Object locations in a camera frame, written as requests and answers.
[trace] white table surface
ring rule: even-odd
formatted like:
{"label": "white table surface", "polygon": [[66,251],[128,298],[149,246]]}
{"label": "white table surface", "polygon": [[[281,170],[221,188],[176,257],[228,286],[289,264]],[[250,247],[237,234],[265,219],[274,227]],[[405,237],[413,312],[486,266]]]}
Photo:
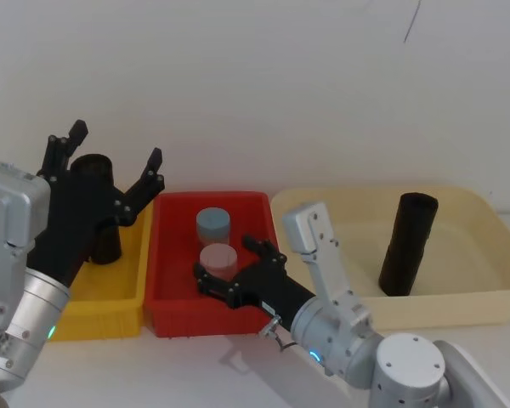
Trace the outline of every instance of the white table surface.
{"label": "white table surface", "polygon": [[[510,225],[510,215],[503,216]],[[416,331],[462,345],[510,399],[510,323]],[[365,408],[301,350],[256,336],[50,343],[10,408]]]}

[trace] yellow bin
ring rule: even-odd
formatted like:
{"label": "yellow bin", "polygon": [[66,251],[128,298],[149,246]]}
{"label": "yellow bin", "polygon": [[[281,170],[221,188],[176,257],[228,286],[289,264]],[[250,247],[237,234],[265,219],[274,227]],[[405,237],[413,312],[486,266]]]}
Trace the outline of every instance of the yellow bin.
{"label": "yellow bin", "polygon": [[142,305],[153,204],[132,227],[120,228],[122,256],[110,265],[85,263],[71,287],[71,301],[53,341],[135,337],[144,324]]}

